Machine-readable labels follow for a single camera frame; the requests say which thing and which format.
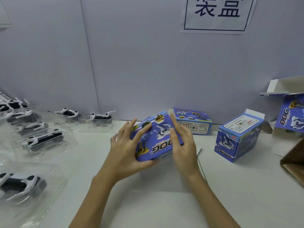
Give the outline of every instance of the paper sign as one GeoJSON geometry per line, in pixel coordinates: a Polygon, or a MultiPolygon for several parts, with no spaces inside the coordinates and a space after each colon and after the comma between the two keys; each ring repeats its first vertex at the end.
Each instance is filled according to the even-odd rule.
{"type": "Polygon", "coordinates": [[[181,33],[242,34],[256,0],[184,0],[181,33]]]}
{"type": "Polygon", "coordinates": [[[0,1],[0,28],[9,27],[11,24],[12,23],[0,1]]]}

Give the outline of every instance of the person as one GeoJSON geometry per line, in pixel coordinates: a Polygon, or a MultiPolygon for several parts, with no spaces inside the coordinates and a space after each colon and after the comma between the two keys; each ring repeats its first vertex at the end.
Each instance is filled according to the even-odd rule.
{"type": "MultiPolygon", "coordinates": [[[[210,228],[240,228],[202,177],[191,131],[178,124],[173,115],[170,115],[170,117],[175,130],[184,142],[183,146],[179,144],[176,131],[171,128],[170,139],[173,144],[173,160],[202,208],[210,228]]],[[[110,152],[100,171],[93,177],[89,191],[69,228],[98,228],[113,186],[118,181],[158,162],[154,160],[139,162],[135,159],[137,143],[152,126],[151,124],[145,126],[131,140],[130,133],[136,120],[126,122],[118,134],[110,139],[110,152]]]]}

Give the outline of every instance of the white wall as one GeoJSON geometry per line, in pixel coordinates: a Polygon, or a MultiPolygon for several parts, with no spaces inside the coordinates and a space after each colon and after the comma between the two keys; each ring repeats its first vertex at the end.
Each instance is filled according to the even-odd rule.
{"type": "Polygon", "coordinates": [[[43,104],[98,109],[80,0],[2,0],[0,91],[43,104]]]}
{"type": "Polygon", "coordinates": [[[302,75],[304,0],[257,0],[243,35],[181,34],[182,0],[81,0],[103,111],[144,119],[170,107],[224,123],[275,117],[269,80],[302,75]]]}

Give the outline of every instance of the hand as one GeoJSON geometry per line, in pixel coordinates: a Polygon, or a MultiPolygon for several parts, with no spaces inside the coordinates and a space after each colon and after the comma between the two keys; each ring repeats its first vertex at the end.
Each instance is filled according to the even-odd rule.
{"type": "Polygon", "coordinates": [[[136,118],[130,123],[126,122],[111,139],[111,149],[97,176],[107,177],[114,186],[116,182],[129,177],[143,169],[147,169],[158,161],[139,162],[135,159],[135,149],[141,137],[151,128],[152,124],[145,126],[137,132],[134,139],[130,139],[131,129],[136,118]]]}
{"type": "Polygon", "coordinates": [[[177,123],[173,114],[170,115],[173,125],[176,131],[180,134],[184,145],[179,144],[177,134],[173,128],[170,130],[170,139],[173,145],[173,160],[177,166],[178,171],[185,178],[189,178],[193,175],[201,174],[199,165],[197,162],[196,145],[193,140],[191,131],[181,124],[177,123]]]}

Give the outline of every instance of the person's left hand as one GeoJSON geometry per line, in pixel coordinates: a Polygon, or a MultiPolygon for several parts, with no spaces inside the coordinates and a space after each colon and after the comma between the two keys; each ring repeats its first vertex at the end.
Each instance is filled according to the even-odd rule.
{"type": "Polygon", "coordinates": [[[119,130],[118,134],[115,134],[111,138],[110,152],[97,174],[97,176],[102,176],[102,178],[107,177],[112,185],[115,185],[119,180],[129,177],[141,170],[147,169],[158,162],[152,160],[139,162],[135,159],[135,149],[140,138],[152,126],[152,124],[145,126],[138,131],[134,139],[131,140],[130,133],[136,120],[137,119],[135,118],[130,123],[126,122],[119,130]]]}

